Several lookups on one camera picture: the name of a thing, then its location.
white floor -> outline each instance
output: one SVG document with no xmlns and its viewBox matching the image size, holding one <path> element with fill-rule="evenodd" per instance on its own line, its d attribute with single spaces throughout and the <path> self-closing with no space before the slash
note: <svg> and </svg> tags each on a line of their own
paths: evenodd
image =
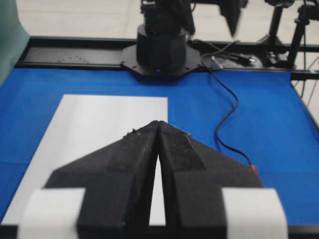
<svg viewBox="0 0 319 239">
<path fill-rule="evenodd" d="M 143 22 L 140 0 L 17 0 L 22 24 L 31 35 L 135 38 L 137 27 Z M 279 37 L 289 43 L 294 34 L 294 19 L 298 16 L 298 1 L 284 11 Z M 236 39 L 257 41 L 270 25 L 273 8 L 264 0 L 250 0 L 244 10 Z M 214 5 L 198 5 L 194 12 L 196 38 L 226 40 L 230 37 L 225 19 Z M 319 22 L 312 21 L 307 27 L 307 43 L 319 44 Z M 308 65 L 317 57 L 308 54 Z M 303 67 L 303 55 L 297 59 Z M 314 81 L 307 81 L 304 101 L 307 103 Z M 309 107 L 319 122 L 319 86 Z"/>
</svg>

black metal rail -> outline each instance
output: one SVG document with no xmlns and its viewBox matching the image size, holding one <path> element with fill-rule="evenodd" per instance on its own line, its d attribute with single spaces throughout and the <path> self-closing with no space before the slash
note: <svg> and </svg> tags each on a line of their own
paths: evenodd
<svg viewBox="0 0 319 239">
<path fill-rule="evenodd" d="M 122 50 L 136 43 L 133 39 L 60 38 L 32 37 L 17 68 L 63 68 L 87 70 L 124 70 L 121 66 Z M 228 42 L 211 42 L 223 48 Z M 207 44 L 192 42 L 191 45 L 202 53 L 210 52 Z M 289 50 L 290 45 L 276 46 Z M 232 52 L 258 55 L 267 46 L 256 43 L 237 43 L 229 48 Z M 307 52 L 319 52 L 319 45 L 308 45 Z M 292 80 L 319 79 L 319 72 L 274 67 L 225 66 L 226 70 L 270 71 L 292 73 Z"/>
<path fill-rule="evenodd" d="M 0 238 L 1 239 L 16 239 L 17 238 L 17 226 L 0 226 Z M 92 232 L 92 235 L 99 236 L 101 238 L 104 232 L 96 231 Z M 318 239 L 319 238 L 319 226 L 289 226 L 288 227 L 289 239 Z M 140 235 L 140 239 L 176 239 L 178 235 L 169 231 L 165 226 L 150 226 L 148 230 Z"/>
</svg>

white tape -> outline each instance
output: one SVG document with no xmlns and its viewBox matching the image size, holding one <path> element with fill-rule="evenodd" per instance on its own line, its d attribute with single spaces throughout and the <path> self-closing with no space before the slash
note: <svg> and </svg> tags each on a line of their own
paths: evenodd
<svg viewBox="0 0 319 239">
<path fill-rule="evenodd" d="M 22 216 L 17 239 L 78 239 L 76 222 L 84 194 L 83 188 L 36 190 Z"/>
<path fill-rule="evenodd" d="M 228 239 L 287 239 L 284 209 L 274 189 L 223 188 Z"/>
</svg>

white paper sheet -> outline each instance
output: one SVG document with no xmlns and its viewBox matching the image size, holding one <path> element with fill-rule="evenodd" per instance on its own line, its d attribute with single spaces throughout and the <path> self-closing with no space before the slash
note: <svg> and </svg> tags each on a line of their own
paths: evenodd
<svg viewBox="0 0 319 239">
<path fill-rule="evenodd" d="M 223 188 L 227 239 L 288 239 L 286 215 L 275 189 Z"/>
<path fill-rule="evenodd" d="M 20 183 L 2 224 L 19 224 L 31 193 L 51 172 L 121 139 L 153 120 L 168 120 L 167 98 L 65 95 Z M 154 190 L 161 189 L 157 167 Z M 163 201 L 152 200 L 151 222 L 164 224 Z"/>
<path fill-rule="evenodd" d="M 76 223 L 85 188 L 39 189 L 32 193 L 17 239 L 78 239 Z"/>
</svg>

black cylindrical base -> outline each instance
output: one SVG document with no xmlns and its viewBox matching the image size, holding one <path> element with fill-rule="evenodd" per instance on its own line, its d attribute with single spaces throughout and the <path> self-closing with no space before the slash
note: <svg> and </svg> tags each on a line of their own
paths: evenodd
<svg viewBox="0 0 319 239">
<path fill-rule="evenodd" d="M 137 61 L 157 71 L 177 69 L 186 61 L 186 32 L 176 36 L 153 36 L 138 28 Z"/>
</svg>

